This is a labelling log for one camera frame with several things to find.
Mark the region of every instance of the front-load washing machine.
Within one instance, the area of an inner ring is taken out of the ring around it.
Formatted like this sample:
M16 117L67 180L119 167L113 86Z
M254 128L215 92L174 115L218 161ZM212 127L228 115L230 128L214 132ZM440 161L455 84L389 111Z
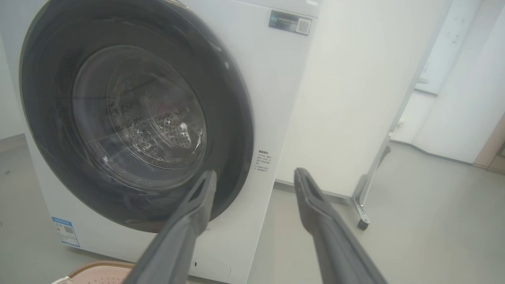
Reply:
M0 5L55 238L134 262L213 169L212 220L189 273L246 283L320 3Z

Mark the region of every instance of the washing machine drum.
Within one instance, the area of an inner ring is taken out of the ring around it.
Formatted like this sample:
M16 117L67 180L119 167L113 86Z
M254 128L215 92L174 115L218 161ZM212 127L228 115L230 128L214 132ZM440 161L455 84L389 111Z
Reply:
M157 232L213 169L212 218L252 158L247 92L226 49L171 1L50 1L21 56L35 143L77 198L122 225Z

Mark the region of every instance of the stand leg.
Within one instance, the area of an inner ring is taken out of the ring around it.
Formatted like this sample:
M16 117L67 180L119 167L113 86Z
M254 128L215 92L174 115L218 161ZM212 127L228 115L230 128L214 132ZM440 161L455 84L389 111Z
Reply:
M351 197L351 203L354 206L354 209L358 212L358 215L360 216L361 220L358 223L358 228L361 230L366 230L368 225L370 224L370 219L366 215L364 211L364 205L361 203L361 194L363 193L365 186L368 181L368 176L366 174L362 175L360 178L360 182L358 182L358 186L356 187L356 190L354 191L354 194Z

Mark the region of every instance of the sticker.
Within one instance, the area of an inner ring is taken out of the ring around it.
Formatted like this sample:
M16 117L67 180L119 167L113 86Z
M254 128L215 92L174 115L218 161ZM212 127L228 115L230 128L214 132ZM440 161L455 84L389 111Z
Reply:
M75 236L72 223L54 217L51 218L53 219L53 223L56 227L56 232L60 236L62 243L80 248L81 246L79 245L77 237Z
M272 10L268 26L274 29L309 35L312 19Z
M268 152L259 150L258 156L256 157L256 163L254 165L255 171L268 172L270 163L272 162L272 157Z

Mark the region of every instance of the laundry basket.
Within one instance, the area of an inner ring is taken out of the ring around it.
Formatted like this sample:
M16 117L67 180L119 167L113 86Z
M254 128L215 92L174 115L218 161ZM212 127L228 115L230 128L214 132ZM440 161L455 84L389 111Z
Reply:
M121 284L133 263L120 261L91 262L53 284Z

